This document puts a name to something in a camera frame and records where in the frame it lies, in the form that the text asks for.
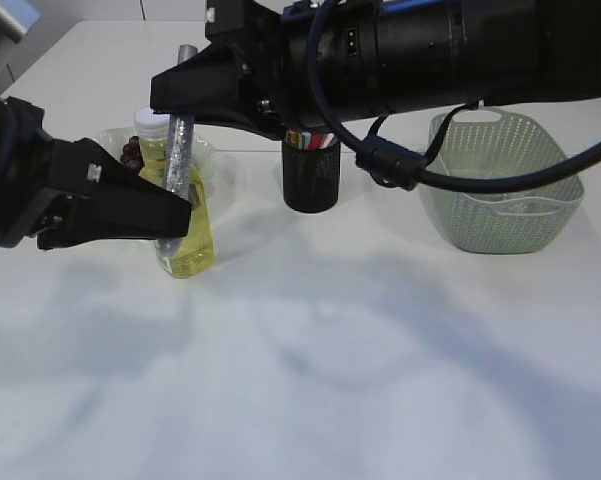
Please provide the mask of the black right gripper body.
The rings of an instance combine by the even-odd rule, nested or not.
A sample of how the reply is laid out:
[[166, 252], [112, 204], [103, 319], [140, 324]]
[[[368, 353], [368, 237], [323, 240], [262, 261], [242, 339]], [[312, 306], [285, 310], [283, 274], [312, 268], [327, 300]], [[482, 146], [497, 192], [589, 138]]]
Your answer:
[[[391, 113], [380, 54], [382, 1], [339, 1], [321, 31], [316, 63], [332, 111], [343, 122]], [[306, 74], [306, 45], [317, 6], [296, 1], [277, 13], [257, 1], [209, 1], [205, 36], [228, 47], [271, 93], [286, 128], [322, 128]]]

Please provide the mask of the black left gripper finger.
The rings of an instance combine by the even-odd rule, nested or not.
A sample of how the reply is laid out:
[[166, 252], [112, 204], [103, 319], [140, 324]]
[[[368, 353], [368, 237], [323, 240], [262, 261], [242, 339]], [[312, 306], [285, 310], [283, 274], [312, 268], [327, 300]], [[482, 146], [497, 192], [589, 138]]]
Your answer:
[[45, 187], [55, 198], [43, 214], [50, 224], [37, 235], [41, 250], [188, 233], [189, 201], [133, 173], [90, 139], [53, 142]]

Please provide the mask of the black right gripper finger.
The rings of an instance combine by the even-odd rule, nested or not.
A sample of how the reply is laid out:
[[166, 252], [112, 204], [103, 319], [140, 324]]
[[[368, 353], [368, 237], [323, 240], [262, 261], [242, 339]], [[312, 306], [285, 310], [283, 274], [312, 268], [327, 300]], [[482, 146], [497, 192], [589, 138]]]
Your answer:
[[156, 113], [189, 115], [201, 125], [249, 132], [280, 141], [287, 128], [249, 67], [226, 46], [211, 44], [151, 80], [149, 105]]

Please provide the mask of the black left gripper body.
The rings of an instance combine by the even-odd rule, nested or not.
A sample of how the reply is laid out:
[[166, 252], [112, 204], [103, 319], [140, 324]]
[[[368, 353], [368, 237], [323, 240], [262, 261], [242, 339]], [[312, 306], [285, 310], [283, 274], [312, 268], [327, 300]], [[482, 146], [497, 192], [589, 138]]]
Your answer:
[[35, 237], [50, 221], [55, 198], [45, 187], [52, 144], [42, 126], [45, 112], [24, 100], [0, 99], [0, 248]]

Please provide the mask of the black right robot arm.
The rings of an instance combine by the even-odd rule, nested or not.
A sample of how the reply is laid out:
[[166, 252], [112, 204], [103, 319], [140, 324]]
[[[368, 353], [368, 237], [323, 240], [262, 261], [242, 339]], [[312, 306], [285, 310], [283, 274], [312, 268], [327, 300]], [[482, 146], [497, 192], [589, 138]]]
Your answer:
[[[305, 59], [317, 11], [310, 1], [282, 12], [208, 2], [207, 46], [152, 79], [152, 109], [272, 140], [323, 131]], [[600, 98], [601, 1], [340, 1], [317, 69], [343, 122], [472, 101]]]

